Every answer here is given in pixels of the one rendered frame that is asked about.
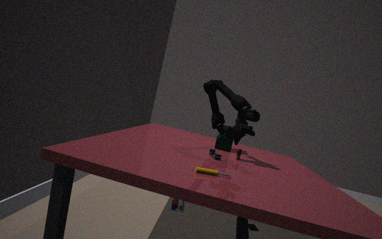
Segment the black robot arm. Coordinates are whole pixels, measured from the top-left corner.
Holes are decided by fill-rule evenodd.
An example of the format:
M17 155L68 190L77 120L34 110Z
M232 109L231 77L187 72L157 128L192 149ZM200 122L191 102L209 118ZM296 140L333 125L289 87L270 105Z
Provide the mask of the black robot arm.
M235 110L238 111L237 118L254 122L259 121L260 113L256 110L251 110L252 106L248 103L248 101L241 95L235 94L221 80L210 80L204 83L203 87L205 92L209 96L210 105L212 109L212 128L217 129L220 133L220 136L227 133L228 131L223 130L225 120L223 114L221 114L219 111L216 97L217 89L231 101L231 105L235 108ZM244 108L245 106L247 107ZM252 132L253 130L252 126L248 126L247 122L244 124L242 123L242 121L237 125L237 128L239 128L241 133L245 134L248 134L248 132Z

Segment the yellow-handled screwdriver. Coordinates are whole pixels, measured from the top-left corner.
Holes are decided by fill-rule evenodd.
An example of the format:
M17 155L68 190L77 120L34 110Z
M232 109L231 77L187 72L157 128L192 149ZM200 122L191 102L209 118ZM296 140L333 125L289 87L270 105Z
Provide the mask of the yellow-handled screwdriver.
M211 170L211 169L200 168L200 167L196 167L195 172L202 173L202 174L213 175L213 176L217 176L219 174L219 175L225 175L225 176L230 176L231 177L231 175L219 173L217 170Z

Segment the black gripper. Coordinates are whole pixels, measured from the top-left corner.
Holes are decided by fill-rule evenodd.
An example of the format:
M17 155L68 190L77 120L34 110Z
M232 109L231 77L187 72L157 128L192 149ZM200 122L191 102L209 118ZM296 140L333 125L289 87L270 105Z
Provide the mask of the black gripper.
M245 124L247 120L244 120L244 119L238 119L238 118L237 118L235 121L236 121L236 124L235 124L234 128L231 127L231 126L224 125L224 126L223 126L223 130L225 130L225 131L230 131L230 132L233 134L235 145L237 145L237 144L239 143L240 139L241 139L242 137L246 136L245 133L241 133L241 132L240 132L239 128L237 128L237 125L238 125L241 121L242 121L242 123ZM254 132L254 131L252 131L252 132L248 132L248 134L251 135L251 136L255 136L255 132Z

